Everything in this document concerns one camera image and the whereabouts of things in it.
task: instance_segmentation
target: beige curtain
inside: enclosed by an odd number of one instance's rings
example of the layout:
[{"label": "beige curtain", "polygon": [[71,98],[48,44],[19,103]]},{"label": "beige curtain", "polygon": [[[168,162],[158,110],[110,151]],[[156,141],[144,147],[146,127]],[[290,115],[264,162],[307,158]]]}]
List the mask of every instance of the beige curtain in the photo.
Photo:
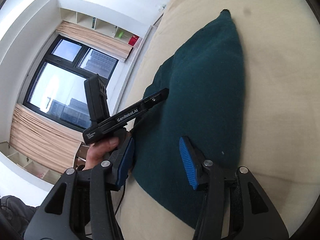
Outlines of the beige curtain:
[{"label": "beige curtain", "polygon": [[10,144],[30,159],[63,173],[73,167],[82,133],[59,125],[17,104],[13,113]]},{"label": "beige curtain", "polygon": [[63,21],[58,27],[57,32],[73,40],[86,43],[104,51],[108,51],[116,56],[126,59],[132,46],[116,39],[105,36],[94,30],[82,27],[77,24]]}]

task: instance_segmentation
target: silver screw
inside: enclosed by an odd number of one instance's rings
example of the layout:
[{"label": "silver screw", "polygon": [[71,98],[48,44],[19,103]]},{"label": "silver screw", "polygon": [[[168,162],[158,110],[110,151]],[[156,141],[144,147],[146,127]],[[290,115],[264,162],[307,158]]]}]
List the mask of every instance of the silver screw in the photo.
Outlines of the silver screw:
[{"label": "silver screw", "polygon": [[210,161],[210,160],[205,160],[205,161],[203,162],[203,164],[204,164],[204,166],[210,167],[210,166],[213,165],[213,162]]},{"label": "silver screw", "polygon": [[110,164],[111,164],[110,161],[103,161],[103,162],[101,163],[101,166],[102,166],[102,167],[108,167]]},{"label": "silver screw", "polygon": [[239,171],[243,174],[246,174],[249,170],[246,167],[240,167]]},{"label": "silver screw", "polygon": [[69,169],[66,170],[66,174],[68,174],[68,175],[71,175],[71,174],[73,174],[74,172],[75,172],[75,169],[74,169],[74,168],[69,168]]}]

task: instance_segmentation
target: glass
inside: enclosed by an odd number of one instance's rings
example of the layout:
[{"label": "glass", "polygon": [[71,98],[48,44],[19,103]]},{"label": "glass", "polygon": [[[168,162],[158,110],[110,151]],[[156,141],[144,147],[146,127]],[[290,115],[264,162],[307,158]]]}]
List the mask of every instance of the glass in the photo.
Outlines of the glass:
[{"label": "glass", "polygon": [[91,121],[84,81],[85,78],[46,62],[29,102],[49,116],[88,128]]},{"label": "glass", "polygon": [[109,79],[117,62],[118,60],[116,58],[110,57],[95,49],[90,49],[79,67]]},{"label": "glass", "polygon": [[78,44],[61,40],[53,50],[52,54],[72,62],[80,49],[81,46]]}]

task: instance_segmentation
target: black window frame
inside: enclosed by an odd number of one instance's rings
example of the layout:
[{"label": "black window frame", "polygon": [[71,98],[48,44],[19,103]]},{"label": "black window frame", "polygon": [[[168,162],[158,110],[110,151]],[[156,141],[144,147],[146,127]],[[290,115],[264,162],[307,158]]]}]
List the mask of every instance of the black window frame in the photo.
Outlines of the black window frame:
[{"label": "black window frame", "polygon": [[[78,51],[77,55],[75,56],[74,60],[71,62],[69,60],[66,60],[64,58],[61,58],[59,56],[56,56],[56,55],[53,55],[52,52],[54,51],[54,49],[60,44],[60,42],[62,40],[65,40],[65,41],[69,41],[71,43],[74,43],[74,44],[77,44],[77,45],[80,45],[81,46],[81,49]],[[52,115],[49,115],[45,112],[42,112],[40,110],[39,107],[33,105],[32,103],[29,103],[29,100],[31,99],[31,96],[33,95],[33,92],[34,92],[34,89],[41,77],[41,74],[46,66],[47,63],[49,64],[52,64],[58,68],[61,68],[63,70],[66,70],[66,71],[69,71],[73,74],[76,74],[78,76],[81,76],[83,78],[90,78],[91,76],[95,75],[95,73],[92,73],[88,70],[85,70],[83,68],[80,68],[80,64],[82,63],[82,61],[84,60],[84,58],[87,56],[87,54],[89,53],[90,49],[94,49],[94,48],[91,48],[85,44],[82,44],[78,41],[74,41],[72,39],[69,39],[67,37],[64,37],[64,36],[61,36],[61,35],[58,35],[57,38],[54,40],[54,42],[51,44],[51,46],[49,47],[49,49],[47,50],[46,54],[44,55],[44,57],[42,58],[40,64],[38,65],[38,68],[35,72],[35,74],[33,75],[32,79],[31,79],[31,82],[28,86],[28,89],[27,89],[27,93],[23,99],[23,105],[27,108],[29,108],[30,110],[32,110],[33,112],[37,113],[37,114],[40,114],[54,122],[57,122],[63,126],[66,126],[68,128],[71,128],[73,130],[76,130],[76,131],[79,131],[79,132],[83,132],[85,129],[83,127],[80,127],[80,126],[77,126],[73,123],[69,123],[69,122],[66,122],[66,121],[63,121],[55,116],[52,116]],[[114,67],[112,68],[111,72],[110,72],[110,75],[109,75],[109,78],[104,78],[102,77],[103,81],[105,82],[106,86],[108,85],[108,82],[109,82],[109,79],[110,77],[112,76],[113,74],[113,71],[115,70],[119,60],[116,59],[116,63],[114,65]]]}]

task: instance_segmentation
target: bright green object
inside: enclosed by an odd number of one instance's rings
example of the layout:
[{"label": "bright green object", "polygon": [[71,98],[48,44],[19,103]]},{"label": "bright green object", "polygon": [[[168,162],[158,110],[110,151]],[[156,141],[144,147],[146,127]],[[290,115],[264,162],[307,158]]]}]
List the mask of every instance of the bright green object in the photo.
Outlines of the bright green object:
[{"label": "bright green object", "polygon": [[159,204],[195,228],[204,193],[189,185],[179,138],[207,159],[237,168],[244,107],[243,53],[228,10],[196,32],[157,71],[144,97],[169,88],[132,130],[133,176]]}]

